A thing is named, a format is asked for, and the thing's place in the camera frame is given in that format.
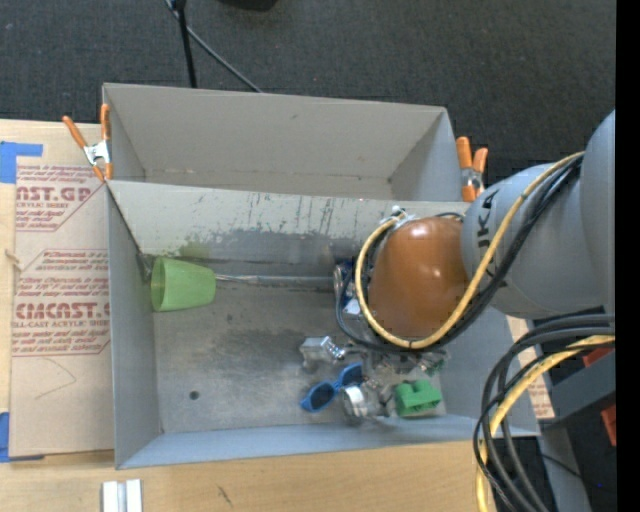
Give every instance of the yellow cable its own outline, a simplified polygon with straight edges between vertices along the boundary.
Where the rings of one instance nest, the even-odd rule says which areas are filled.
[[[581,151],[578,153],[574,153],[573,155],[570,155],[566,158],[563,158],[562,160],[559,160],[558,162],[553,164],[551,167],[549,167],[547,170],[545,170],[543,173],[541,173],[535,180],[533,180],[525,188],[525,190],[520,194],[520,196],[518,196],[518,198],[514,201],[513,205],[505,215],[502,223],[498,227],[498,230],[496,231],[495,236],[491,240],[491,244],[489,244],[489,247],[487,248],[487,252],[485,252],[482,260],[480,261],[480,265],[478,266],[478,269],[473,275],[473,278],[471,279],[469,286],[467,287],[464,295],[462,296],[462,299],[460,299],[460,302],[458,303],[458,305],[455,307],[455,309],[453,310],[449,318],[440,326],[440,328],[430,336],[427,336],[426,338],[411,341],[411,340],[400,338],[398,336],[391,334],[389,331],[387,331],[384,327],[382,327],[376,321],[376,319],[373,317],[373,314],[371,313],[371,310],[369,309],[369,306],[366,303],[366,300],[364,299],[364,292],[362,289],[362,267],[363,267],[364,259],[367,255],[367,252],[369,251],[369,248],[375,242],[375,240],[377,240],[382,233],[384,233],[385,231],[390,229],[392,226],[394,226],[402,217],[393,217],[388,221],[386,221],[385,223],[383,223],[382,225],[380,225],[365,240],[364,245],[360,250],[360,254],[358,254],[358,259],[356,260],[356,266],[355,266],[356,297],[358,299],[358,303],[360,304],[360,310],[362,311],[362,314],[367,319],[367,322],[373,328],[373,330],[376,331],[385,340],[389,341],[390,343],[393,343],[394,345],[397,345],[399,347],[414,349],[414,350],[419,350],[419,349],[428,347],[436,343],[438,340],[440,340],[440,338],[442,338],[449,331],[449,329],[453,326],[453,324],[455,324],[458,321],[458,319],[464,313],[464,310],[466,309],[466,307],[469,305],[469,302],[471,301],[473,294],[476,292],[478,285],[480,284],[480,281],[487,267],[489,266],[489,264],[491,263],[491,260],[493,259],[493,256],[498,248],[498,244],[504,237],[504,234],[506,233],[509,225],[511,224],[513,217],[517,213],[518,209],[522,206],[524,201],[552,173],[554,173],[564,165],[568,164],[569,162],[571,162],[572,160],[574,160],[575,158],[583,154],[584,152]]]
[[[529,387],[529,385],[537,379],[544,372],[549,371],[551,368],[561,363],[565,359],[575,356],[576,354],[587,350],[591,345],[598,345],[601,343],[612,343],[615,340],[615,336],[590,336],[589,338],[585,338],[583,340],[577,341],[569,345],[571,348],[575,348],[575,350],[571,350],[568,352],[559,352],[557,354],[551,354],[548,357],[544,358],[538,364],[534,365],[529,371],[527,371],[522,379],[507,393],[504,400],[500,403],[495,413],[491,417],[491,421],[489,423],[489,431],[493,436],[502,420],[504,420],[507,413],[513,407],[513,404],[518,400],[520,395],[524,393],[524,391]],[[484,463],[487,462],[488,450],[485,444],[480,444],[480,456],[482,457],[482,461]],[[476,469],[476,502],[478,506],[478,510],[481,512],[489,512],[489,506],[487,504],[487,495],[485,490],[485,481],[486,477],[480,467]]]

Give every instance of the gray carpet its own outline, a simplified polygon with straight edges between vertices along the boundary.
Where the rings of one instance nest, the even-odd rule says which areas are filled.
[[[234,1],[191,0],[187,21],[259,88],[446,106],[489,147],[488,183],[584,149],[616,106],[615,0]],[[192,48],[200,88],[249,90]],[[104,82],[189,86],[163,0],[0,3],[0,117],[95,122]],[[574,446],[590,480],[608,475],[593,510],[615,510],[615,449],[591,423]]]

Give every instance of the metal clamp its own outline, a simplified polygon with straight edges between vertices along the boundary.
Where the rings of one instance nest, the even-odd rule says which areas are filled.
[[[63,116],[62,122],[69,128],[69,132],[76,141],[76,144],[80,146],[80,149],[84,151],[89,164],[93,168],[93,172],[100,181],[105,179],[110,180],[113,177],[113,164],[111,163],[111,121],[109,120],[109,105],[106,103],[102,105],[100,109],[100,125],[102,140],[92,146],[87,144],[87,141],[80,133],[80,130],[69,116]],[[105,169],[102,171],[98,167],[98,160],[104,160]]]

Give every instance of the blue tape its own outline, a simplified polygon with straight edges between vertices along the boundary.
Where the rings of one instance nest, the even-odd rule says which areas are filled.
[[[42,144],[0,142],[0,183],[16,182],[19,156],[42,156]]]
[[[42,455],[9,457],[9,413],[0,413],[0,464],[19,460],[40,460]]]
[[[9,462],[9,413],[0,413],[0,463]]]

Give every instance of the green block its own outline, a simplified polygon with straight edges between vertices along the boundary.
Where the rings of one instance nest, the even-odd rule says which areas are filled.
[[[442,401],[442,394],[426,380],[399,384],[395,390],[398,416],[413,416],[434,409]]]

